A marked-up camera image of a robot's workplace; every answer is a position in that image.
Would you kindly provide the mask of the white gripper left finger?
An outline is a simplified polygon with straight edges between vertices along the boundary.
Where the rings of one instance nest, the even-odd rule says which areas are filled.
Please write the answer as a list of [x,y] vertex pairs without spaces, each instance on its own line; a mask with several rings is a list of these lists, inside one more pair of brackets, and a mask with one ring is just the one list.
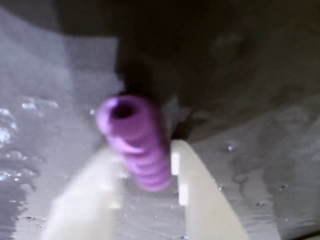
[[112,240],[126,177],[123,156],[99,149],[52,201],[43,240]]

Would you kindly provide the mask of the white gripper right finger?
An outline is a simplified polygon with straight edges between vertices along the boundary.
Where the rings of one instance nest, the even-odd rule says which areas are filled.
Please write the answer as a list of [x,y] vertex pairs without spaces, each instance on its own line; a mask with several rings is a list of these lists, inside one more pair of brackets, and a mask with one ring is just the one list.
[[170,158],[189,239],[248,240],[238,215],[194,149],[184,140],[173,140]]

